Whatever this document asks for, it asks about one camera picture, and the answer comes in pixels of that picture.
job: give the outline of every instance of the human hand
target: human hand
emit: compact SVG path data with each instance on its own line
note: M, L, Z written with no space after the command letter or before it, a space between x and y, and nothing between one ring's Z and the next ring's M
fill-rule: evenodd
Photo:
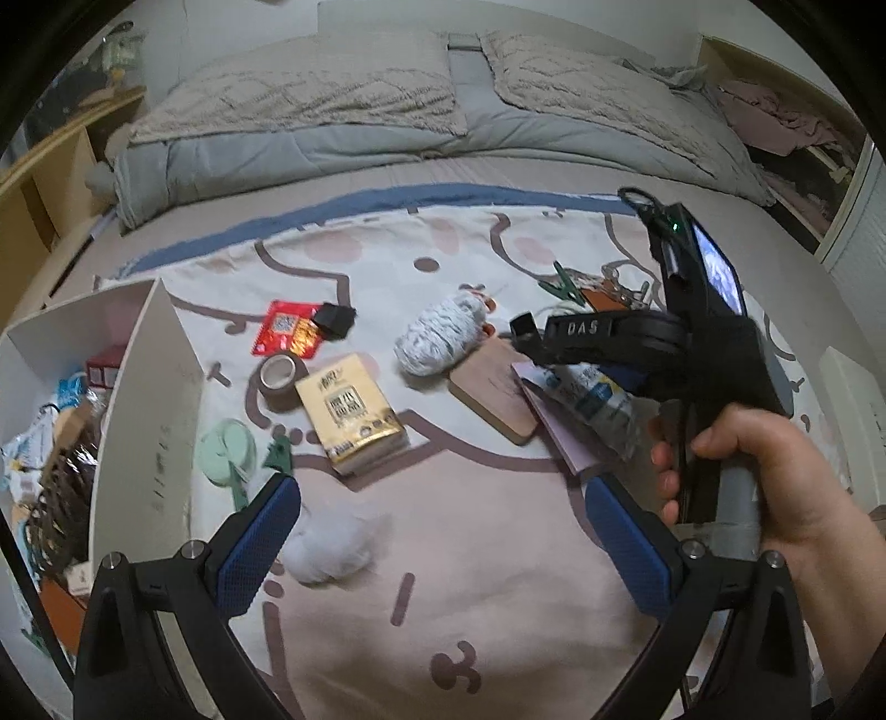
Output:
M649 424L653 439L663 441L661 420ZM799 571L808 550L836 523L857 509L836 479L827 460L809 438L789 420L771 412L728 405L693 441L700 458L725 459L736 452L757 458L760 488L766 498L762 546L777 550L789 566ZM664 500L662 521L677 521L680 477L667 442L657 442L651 452L658 470L658 495Z

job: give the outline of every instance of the headboard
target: headboard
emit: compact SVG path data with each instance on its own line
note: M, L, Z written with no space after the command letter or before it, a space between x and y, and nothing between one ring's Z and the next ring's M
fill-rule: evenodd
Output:
M485 0L322 0L317 6L319 32L353 26L420 27L459 35L506 30L544 35L575 50L618 55L647 67L656 64L648 53L590 27Z

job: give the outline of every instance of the lit screen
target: lit screen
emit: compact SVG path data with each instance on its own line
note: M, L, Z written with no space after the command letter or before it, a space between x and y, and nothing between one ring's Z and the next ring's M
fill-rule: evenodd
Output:
M693 224L693 227L698 238L698 249L702 251L708 282L736 315L743 315L742 291L729 263L704 231L698 225Z

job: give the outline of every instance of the silver screw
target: silver screw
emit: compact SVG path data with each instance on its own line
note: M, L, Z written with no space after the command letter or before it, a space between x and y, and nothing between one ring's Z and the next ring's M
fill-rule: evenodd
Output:
M680 548L683 550L683 554L691 560L698 560L707 552L704 545L699 543L694 537L684 541Z
M109 552L102 558L102 567L107 567L109 570L113 570L115 567L120 565L123 561L123 556L117 552L116 550Z
M189 540L187 543L182 545L182 557L187 560L194 560L195 558L200 557L205 548L206 543L204 543L202 540Z
M773 570L777 570L779 567L784 567L784 555L782 555L777 550L767 550L763 553L763 560L766 561L766 565L771 567Z

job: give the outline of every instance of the red packet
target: red packet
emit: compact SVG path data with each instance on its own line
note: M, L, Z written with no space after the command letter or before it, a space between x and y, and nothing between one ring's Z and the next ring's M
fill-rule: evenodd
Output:
M323 338L311 322L320 304L274 300L253 344L253 355L274 355L289 350L299 357L314 357Z

